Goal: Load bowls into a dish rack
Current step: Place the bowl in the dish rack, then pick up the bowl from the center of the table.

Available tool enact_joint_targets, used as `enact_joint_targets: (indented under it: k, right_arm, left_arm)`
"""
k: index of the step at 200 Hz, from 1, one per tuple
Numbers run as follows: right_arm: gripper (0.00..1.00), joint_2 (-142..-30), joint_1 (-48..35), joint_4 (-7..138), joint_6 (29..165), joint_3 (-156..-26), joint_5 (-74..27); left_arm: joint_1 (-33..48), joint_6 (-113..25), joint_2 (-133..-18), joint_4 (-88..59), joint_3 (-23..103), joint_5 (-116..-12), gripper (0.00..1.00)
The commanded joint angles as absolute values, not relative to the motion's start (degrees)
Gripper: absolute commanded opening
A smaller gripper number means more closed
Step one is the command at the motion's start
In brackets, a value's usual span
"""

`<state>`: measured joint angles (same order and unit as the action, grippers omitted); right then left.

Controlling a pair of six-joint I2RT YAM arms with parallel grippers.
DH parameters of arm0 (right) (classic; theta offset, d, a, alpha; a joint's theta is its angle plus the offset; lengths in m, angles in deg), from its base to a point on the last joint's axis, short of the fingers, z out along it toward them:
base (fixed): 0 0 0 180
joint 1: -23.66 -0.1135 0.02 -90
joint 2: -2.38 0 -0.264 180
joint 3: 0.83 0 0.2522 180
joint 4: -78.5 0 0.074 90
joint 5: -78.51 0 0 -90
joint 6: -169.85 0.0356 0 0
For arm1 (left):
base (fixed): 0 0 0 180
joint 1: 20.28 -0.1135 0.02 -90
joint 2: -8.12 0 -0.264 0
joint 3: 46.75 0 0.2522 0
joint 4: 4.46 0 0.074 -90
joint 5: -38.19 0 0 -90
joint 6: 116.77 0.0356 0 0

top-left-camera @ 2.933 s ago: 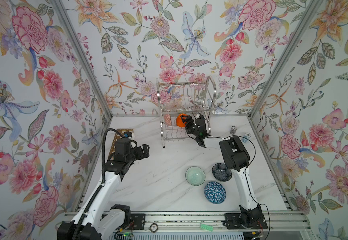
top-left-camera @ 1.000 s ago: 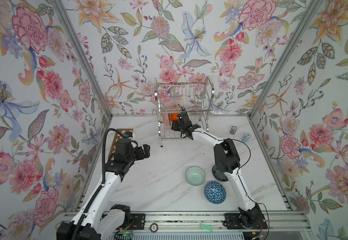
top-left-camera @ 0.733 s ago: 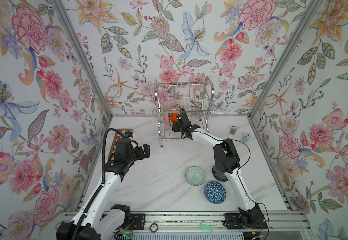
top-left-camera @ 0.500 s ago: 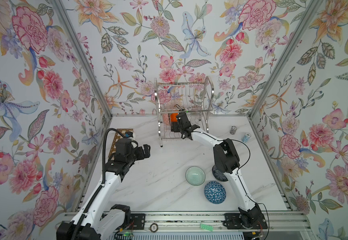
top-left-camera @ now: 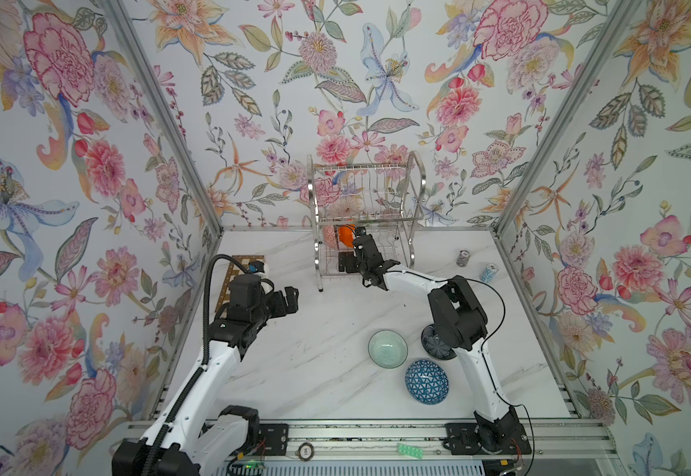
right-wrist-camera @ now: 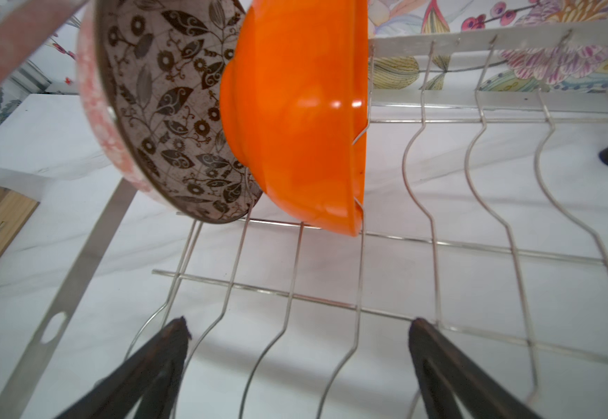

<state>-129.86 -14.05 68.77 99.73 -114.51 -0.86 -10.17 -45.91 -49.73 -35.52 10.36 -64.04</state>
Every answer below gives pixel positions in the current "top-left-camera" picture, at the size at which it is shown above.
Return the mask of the orange plastic bowl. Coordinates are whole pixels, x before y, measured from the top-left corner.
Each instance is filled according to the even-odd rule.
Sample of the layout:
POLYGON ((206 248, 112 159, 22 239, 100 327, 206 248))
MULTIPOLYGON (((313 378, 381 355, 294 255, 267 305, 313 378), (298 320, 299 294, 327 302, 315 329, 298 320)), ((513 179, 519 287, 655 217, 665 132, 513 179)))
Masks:
POLYGON ((355 240, 355 226, 352 224, 347 224, 339 226, 337 228, 337 239, 339 243, 343 244, 346 248, 353 248, 353 241, 355 240))

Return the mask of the black white patterned bowl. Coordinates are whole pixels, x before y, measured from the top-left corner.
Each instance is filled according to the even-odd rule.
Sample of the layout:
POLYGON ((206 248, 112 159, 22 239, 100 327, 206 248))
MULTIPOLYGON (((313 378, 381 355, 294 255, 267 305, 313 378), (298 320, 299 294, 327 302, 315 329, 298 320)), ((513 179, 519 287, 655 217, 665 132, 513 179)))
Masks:
POLYGON ((326 225, 321 232, 323 232, 323 243, 327 249, 339 249, 339 236, 337 236, 335 226, 326 225))

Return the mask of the chrome two-tier dish rack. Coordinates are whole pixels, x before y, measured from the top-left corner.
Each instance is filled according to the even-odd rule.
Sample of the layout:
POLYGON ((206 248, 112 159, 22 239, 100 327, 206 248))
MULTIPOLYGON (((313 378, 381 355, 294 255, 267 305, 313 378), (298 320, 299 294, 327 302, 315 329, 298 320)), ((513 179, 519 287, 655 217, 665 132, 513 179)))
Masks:
POLYGON ((339 252, 351 252, 339 243, 331 250, 323 243, 323 228, 364 226, 385 259, 412 268, 416 262, 414 235, 422 217, 421 198, 427 173, 420 157, 411 152, 387 163, 318 164, 307 162, 310 218, 314 236, 314 266, 319 292, 325 280, 339 273, 339 252))

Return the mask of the pale green ceramic bowl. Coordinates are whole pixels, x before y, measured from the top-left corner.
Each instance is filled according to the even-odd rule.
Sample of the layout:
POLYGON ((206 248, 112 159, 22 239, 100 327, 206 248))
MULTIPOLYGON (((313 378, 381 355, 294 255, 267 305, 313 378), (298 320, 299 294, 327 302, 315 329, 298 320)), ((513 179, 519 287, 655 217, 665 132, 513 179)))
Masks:
POLYGON ((370 359, 383 369, 401 367, 408 357, 405 339, 393 330, 384 329, 371 336, 367 346, 370 359))

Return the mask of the dark floral ceramic bowl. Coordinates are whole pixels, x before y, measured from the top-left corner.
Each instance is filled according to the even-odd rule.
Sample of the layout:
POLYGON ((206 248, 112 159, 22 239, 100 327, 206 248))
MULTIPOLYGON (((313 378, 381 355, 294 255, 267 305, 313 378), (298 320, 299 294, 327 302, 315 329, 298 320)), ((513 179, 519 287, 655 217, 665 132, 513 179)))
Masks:
POLYGON ((433 324, 427 325, 423 329, 421 343, 426 353, 434 359, 450 361, 456 358, 454 349, 440 338, 433 324))

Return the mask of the blue geometric patterned bowl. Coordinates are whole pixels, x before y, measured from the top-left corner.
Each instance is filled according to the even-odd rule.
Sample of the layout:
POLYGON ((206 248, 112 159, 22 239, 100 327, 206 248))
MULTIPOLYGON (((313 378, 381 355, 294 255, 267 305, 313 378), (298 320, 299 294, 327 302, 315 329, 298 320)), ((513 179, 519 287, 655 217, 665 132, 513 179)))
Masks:
POLYGON ((404 376, 410 396, 417 402, 434 406, 446 400, 450 392, 448 375, 431 360, 420 359, 409 365, 404 376))

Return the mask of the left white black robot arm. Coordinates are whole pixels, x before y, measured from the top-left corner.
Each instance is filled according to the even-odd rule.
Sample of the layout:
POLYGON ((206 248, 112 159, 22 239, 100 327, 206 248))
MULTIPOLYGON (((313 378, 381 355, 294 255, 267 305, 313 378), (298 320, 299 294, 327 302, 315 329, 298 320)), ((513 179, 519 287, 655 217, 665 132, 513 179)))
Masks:
POLYGON ((297 313, 299 292, 278 290, 262 261, 237 267, 229 300, 202 314, 202 351, 190 377, 139 440, 120 444, 112 474, 216 475, 264 444, 257 410, 228 406, 216 415, 214 409, 268 321, 297 313))

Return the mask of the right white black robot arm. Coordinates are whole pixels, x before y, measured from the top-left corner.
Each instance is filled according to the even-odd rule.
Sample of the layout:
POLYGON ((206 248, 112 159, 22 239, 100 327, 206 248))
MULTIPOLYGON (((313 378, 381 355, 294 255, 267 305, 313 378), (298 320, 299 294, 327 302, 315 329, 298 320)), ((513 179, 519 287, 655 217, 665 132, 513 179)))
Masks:
POLYGON ((510 449, 524 454, 533 451, 528 436, 532 426, 522 424, 488 362, 488 317, 470 287, 472 280, 462 276, 442 279, 385 259, 372 235, 361 226, 355 229, 352 245, 352 255, 343 265, 347 273, 361 275, 364 287, 427 299, 436 334, 456 353, 472 390, 472 435, 480 448, 489 454, 510 449))

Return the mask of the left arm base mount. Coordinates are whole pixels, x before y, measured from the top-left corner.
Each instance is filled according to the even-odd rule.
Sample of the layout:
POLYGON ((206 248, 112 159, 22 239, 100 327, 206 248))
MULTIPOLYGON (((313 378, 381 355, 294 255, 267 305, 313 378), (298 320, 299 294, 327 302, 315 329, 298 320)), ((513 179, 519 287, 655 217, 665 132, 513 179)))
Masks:
POLYGON ((228 406, 202 435, 208 455, 230 458, 264 452, 283 456, 287 452, 289 424, 262 424, 258 410, 228 406))

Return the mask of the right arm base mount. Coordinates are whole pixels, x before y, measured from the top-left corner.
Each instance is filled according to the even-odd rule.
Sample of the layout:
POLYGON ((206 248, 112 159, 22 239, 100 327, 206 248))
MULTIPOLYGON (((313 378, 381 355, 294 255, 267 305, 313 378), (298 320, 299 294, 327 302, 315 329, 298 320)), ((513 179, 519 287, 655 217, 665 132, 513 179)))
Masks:
POLYGON ((533 448, 514 407, 502 418, 486 420, 475 415, 469 422, 445 425, 444 449, 452 455, 530 455, 533 448))

